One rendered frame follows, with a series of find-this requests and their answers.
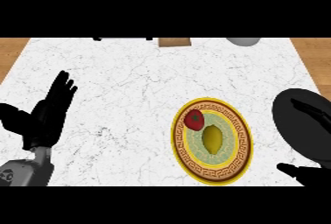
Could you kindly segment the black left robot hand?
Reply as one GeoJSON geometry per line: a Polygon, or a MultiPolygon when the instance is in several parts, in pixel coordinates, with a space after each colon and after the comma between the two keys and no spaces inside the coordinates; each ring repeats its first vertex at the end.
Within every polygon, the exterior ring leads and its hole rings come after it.
{"type": "Polygon", "coordinates": [[[68,72],[61,71],[46,99],[36,104],[30,113],[0,103],[0,123],[8,131],[22,136],[25,151],[34,147],[52,147],[58,143],[77,90],[68,72]]]}

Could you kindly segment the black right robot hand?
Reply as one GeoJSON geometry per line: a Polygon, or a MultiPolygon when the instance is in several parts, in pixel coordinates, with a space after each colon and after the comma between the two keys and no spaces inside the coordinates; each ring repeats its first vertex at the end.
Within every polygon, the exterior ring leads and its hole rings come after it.
{"type": "MultiPolygon", "coordinates": [[[[321,109],[309,106],[297,100],[291,100],[291,102],[294,107],[308,113],[321,124],[330,123],[328,115],[321,109]]],[[[280,163],[277,165],[277,169],[294,178],[303,186],[331,186],[331,170],[322,166],[316,168],[280,163]]]]}

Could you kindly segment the dark grey pan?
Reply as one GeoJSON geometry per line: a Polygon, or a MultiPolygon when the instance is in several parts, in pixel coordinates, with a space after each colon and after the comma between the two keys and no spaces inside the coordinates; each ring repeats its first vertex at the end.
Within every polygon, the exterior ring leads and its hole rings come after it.
{"type": "Polygon", "coordinates": [[[331,170],[331,101],[318,93],[290,88],[274,99],[274,123],[291,148],[321,166],[331,170]],[[296,108],[291,100],[321,109],[330,118],[328,124],[296,108]]]}

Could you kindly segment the yellow patterned plate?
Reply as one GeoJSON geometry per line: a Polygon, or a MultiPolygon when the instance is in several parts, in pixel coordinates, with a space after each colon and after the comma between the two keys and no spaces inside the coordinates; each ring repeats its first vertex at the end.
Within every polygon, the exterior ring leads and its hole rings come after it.
{"type": "Polygon", "coordinates": [[[254,151],[251,131],[235,107],[216,98],[197,98],[181,108],[170,126],[173,154],[182,169],[204,184],[231,184],[246,173],[254,151]],[[183,123],[188,113],[198,109],[204,116],[200,131],[183,123]],[[203,131],[215,125],[222,130],[222,148],[212,155],[203,145],[203,131]]]}

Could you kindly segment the yellow lemon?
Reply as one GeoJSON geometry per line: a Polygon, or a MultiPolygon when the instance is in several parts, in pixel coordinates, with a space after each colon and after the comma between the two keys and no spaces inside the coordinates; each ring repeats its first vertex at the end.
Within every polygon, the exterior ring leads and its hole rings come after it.
{"type": "Polygon", "coordinates": [[[216,155],[223,146],[223,133],[215,125],[204,129],[201,140],[206,150],[212,155],[216,155]]]}

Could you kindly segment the red tomato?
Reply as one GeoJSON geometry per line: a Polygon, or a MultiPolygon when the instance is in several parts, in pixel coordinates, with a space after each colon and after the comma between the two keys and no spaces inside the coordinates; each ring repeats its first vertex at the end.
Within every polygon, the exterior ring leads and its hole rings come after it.
{"type": "Polygon", "coordinates": [[[183,123],[191,130],[200,131],[204,127],[204,116],[198,109],[194,109],[185,116],[183,123]]]}

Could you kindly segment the brown wooden block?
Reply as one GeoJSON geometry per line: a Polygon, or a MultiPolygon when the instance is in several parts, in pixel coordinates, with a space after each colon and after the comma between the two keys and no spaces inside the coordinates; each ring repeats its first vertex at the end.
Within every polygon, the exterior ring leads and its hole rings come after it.
{"type": "Polygon", "coordinates": [[[189,38],[160,38],[160,47],[191,46],[189,38]]]}

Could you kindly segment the grey round object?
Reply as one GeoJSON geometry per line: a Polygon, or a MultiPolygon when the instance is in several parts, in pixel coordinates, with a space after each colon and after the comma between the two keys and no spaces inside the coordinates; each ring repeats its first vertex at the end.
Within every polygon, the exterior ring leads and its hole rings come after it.
{"type": "Polygon", "coordinates": [[[237,45],[237,46],[254,46],[260,38],[228,38],[228,40],[237,45]]]}

